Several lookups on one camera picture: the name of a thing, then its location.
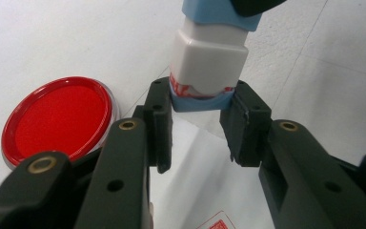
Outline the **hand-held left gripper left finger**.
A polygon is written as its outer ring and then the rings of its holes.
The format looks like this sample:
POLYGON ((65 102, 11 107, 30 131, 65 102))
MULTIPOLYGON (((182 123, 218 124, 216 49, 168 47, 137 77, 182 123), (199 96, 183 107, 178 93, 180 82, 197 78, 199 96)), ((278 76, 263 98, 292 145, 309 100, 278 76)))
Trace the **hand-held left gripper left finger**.
POLYGON ((150 168, 171 168, 172 131, 170 81, 163 77, 131 117, 112 124, 74 229, 151 229, 150 168))

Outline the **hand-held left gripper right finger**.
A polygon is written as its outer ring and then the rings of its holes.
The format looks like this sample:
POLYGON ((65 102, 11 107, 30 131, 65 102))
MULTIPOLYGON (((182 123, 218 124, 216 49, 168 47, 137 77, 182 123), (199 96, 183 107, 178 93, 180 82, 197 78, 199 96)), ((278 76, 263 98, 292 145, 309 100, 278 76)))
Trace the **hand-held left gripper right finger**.
POLYGON ((276 229, 366 229, 366 156, 331 156, 301 124, 271 119, 245 82, 220 112, 231 160, 257 167, 276 229))

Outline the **white and blue stamp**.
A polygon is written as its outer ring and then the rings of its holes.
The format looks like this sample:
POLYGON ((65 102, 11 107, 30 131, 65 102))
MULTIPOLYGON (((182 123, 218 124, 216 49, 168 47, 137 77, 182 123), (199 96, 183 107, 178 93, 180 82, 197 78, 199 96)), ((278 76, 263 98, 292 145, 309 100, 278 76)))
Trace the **white and blue stamp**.
POLYGON ((171 69, 179 97, 214 97, 234 89, 248 56, 245 40, 261 14, 239 13, 232 0, 184 0, 171 69))

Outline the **round red ink pad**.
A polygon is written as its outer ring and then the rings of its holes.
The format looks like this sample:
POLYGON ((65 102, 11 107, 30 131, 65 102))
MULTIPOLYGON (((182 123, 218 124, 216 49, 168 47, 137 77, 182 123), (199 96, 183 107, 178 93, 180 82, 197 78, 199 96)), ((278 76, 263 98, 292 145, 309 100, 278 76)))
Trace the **round red ink pad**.
POLYGON ((119 118, 118 102, 104 83, 83 76, 53 80, 11 112, 1 136, 3 159, 14 168, 37 153, 59 151, 75 161, 101 147, 119 118))

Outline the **blue stamp cap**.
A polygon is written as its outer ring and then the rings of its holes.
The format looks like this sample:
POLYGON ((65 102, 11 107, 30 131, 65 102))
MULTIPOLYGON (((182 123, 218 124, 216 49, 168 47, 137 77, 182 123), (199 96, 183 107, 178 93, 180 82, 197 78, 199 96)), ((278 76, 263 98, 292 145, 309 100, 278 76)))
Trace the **blue stamp cap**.
POLYGON ((228 109, 234 96, 234 90, 230 90, 211 98, 182 97, 175 93, 172 84, 170 84, 170 93, 173 109, 178 113, 228 109))

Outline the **white paper sheet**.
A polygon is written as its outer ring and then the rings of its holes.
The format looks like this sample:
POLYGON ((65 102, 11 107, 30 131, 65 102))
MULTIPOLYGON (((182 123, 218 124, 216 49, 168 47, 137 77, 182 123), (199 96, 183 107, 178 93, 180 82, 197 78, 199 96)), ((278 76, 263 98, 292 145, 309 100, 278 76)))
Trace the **white paper sheet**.
POLYGON ((172 167, 151 170, 154 229, 275 229, 256 168, 230 159, 218 112, 174 113, 172 167))

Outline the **white table cover sheet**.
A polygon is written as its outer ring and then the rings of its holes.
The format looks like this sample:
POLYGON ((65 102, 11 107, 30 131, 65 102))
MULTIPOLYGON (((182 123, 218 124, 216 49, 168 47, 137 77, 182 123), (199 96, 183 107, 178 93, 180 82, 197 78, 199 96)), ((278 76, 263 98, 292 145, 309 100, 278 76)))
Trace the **white table cover sheet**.
MULTIPOLYGON (((30 92, 69 75, 107 85, 128 117, 166 76, 182 0, 0 0, 0 141, 30 92)), ((366 155, 366 0, 287 0, 246 41, 242 72, 276 119, 327 150, 366 155)), ((0 183, 9 174, 1 154, 0 183)))

